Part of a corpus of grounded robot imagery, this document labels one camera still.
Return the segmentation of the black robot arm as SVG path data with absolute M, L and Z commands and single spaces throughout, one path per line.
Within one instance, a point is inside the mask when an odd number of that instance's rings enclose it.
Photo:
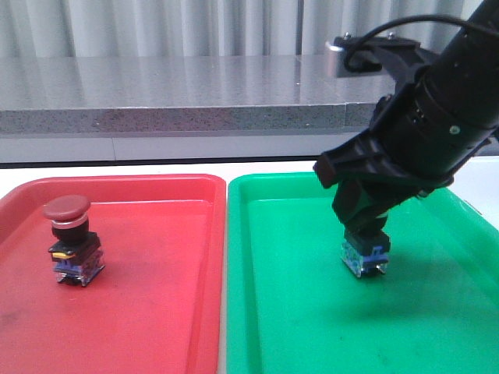
M 367 129 L 322 153 L 314 171 L 351 232 L 393 206 L 452 183 L 457 170 L 498 128 L 498 4 L 482 2 L 467 20 L 421 16 L 458 32 L 439 54 L 417 41 L 391 40 L 375 28 L 337 38 L 352 73 L 387 71 L 396 86 L 382 97 Z

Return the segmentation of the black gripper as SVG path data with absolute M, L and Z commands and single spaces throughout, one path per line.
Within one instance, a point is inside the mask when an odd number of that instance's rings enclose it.
M 404 179 L 389 179 L 394 176 L 391 161 L 418 178 L 442 178 L 497 127 L 496 64 L 433 64 L 369 130 L 323 152 L 313 170 L 324 188 L 337 185 L 332 209 L 338 220 L 359 231 L 421 190 Z

